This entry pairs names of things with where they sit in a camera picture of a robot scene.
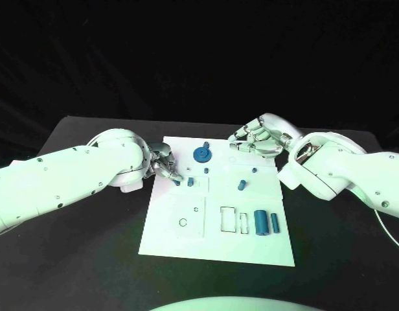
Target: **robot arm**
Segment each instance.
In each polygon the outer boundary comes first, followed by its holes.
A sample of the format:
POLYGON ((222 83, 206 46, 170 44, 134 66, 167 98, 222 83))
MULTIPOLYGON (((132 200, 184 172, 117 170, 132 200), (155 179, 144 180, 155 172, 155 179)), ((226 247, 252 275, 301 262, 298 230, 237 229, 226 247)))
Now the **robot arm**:
POLYGON ((324 200, 331 200, 344 189, 348 189, 368 207, 399 217, 399 154, 394 152, 367 154, 356 142, 337 133, 311 133, 302 137, 298 129, 271 113, 263 114, 256 120, 276 118, 281 122, 262 123, 258 126, 253 126, 253 121, 248 123, 229 138, 230 148, 262 156, 265 154, 258 151, 259 144, 263 144, 263 151, 286 149, 288 164, 278 173, 278 179, 288 188, 295 189, 302 184, 324 200), (263 138, 263 141, 255 143, 235 142, 245 133, 253 136, 253 132, 261 129, 259 126, 265 132, 275 134, 269 135, 268 140, 263 138))
POLYGON ((131 131, 102 132, 86 146, 0 169, 0 234, 27 219, 98 193, 130 192, 157 174, 181 181, 167 144, 150 145, 131 131))

